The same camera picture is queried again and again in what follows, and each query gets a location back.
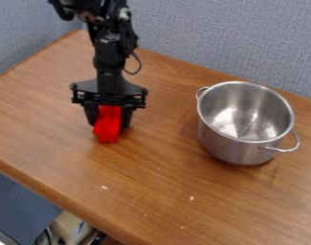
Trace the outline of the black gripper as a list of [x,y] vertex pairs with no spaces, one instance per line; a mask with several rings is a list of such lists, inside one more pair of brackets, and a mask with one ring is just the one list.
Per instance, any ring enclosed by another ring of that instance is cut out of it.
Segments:
[[[89,125],[95,124],[99,105],[131,106],[133,109],[145,107],[145,88],[135,85],[123,77],[123,69],[99,70],[96,77],[69,85],[72,103],[83,106]],[[133,116],[131,107],[121,108],[120,130],[129,127]]]

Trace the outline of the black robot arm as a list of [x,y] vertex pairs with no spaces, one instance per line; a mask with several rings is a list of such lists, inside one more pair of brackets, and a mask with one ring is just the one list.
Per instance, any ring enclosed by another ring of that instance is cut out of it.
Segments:
[[72,21],[77,17],[87,26],[95,50],[92,64],[96,77],[71,84],[72,103],[83,107],[85,119],[95,126],[105,114],[107,106],[119,109],[119,129],[131,123],[133,111],[145,107],[148,90],[131,83],[123,73],[125,59],[131,56],[140,62],[135,53],[139,37],[132,27],[132,14],[127,0],[47,0],[59,18]]

